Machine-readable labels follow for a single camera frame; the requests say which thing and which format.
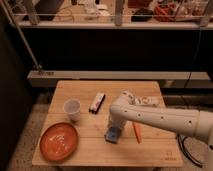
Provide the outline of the beige wooden gripper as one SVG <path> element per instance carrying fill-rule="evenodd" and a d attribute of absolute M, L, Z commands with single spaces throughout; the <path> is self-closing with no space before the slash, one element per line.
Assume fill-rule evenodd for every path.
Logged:
<path fill-rule="evenodd" d="M 126 125 L 127 120 L 117 115 L 109 115 L 107 131 L 120 134 Z"/>

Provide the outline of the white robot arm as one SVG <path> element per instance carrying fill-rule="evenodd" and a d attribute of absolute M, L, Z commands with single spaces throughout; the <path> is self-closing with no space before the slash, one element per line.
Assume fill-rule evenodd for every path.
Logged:
<path fill-rule="evenodd" d="M 134 96 L 122 92 L 110 105 L 110 114 L 119 122 L 129 120 L 194 137 L 213 149 L 213 113 L 193 109 L 136 106 Z"/>

